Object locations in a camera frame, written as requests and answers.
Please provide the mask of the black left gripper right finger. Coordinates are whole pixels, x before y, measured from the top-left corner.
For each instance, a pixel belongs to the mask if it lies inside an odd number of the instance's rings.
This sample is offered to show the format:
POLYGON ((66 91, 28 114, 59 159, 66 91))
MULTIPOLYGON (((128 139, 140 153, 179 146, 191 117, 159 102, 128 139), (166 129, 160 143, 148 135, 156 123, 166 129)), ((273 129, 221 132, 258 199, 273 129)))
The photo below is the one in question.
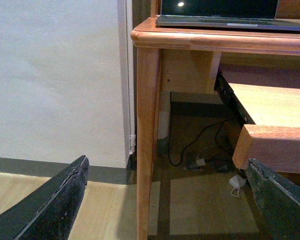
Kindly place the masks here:
POLYGON ((300 187, 254 158, 245 171, 272 238, 300 240, 300 187))

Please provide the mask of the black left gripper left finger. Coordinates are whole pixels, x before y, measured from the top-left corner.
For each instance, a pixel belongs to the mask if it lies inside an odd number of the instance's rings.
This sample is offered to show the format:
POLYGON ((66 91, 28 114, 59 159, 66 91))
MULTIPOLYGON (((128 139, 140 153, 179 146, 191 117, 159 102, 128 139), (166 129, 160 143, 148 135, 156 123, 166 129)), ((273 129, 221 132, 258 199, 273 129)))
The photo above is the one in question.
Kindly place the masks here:
POLYGON ((84 198, 89 160, 80 156, 0 214, 0 240, 66 240, 84 198))

